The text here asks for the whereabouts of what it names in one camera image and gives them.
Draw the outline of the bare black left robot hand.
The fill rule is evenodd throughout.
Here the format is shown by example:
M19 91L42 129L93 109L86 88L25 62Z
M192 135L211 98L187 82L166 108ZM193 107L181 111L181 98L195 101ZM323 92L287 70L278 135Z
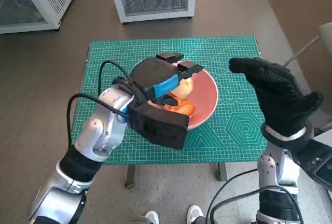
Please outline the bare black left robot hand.
M182 53L164 52L139 62L130 73L130 79L143 92L147 101L157 105L176 106L178 102L168 95L180 81L203 70L191 61L181 62Z

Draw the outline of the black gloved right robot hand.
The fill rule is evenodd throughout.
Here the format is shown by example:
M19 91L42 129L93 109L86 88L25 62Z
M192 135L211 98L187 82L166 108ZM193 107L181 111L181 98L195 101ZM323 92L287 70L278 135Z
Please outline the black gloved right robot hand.
M285 137L303 129L308 118L321 106L323 95L304 95L290 70L260 58L231 58L229 69L244 74L253 86L265 124Z

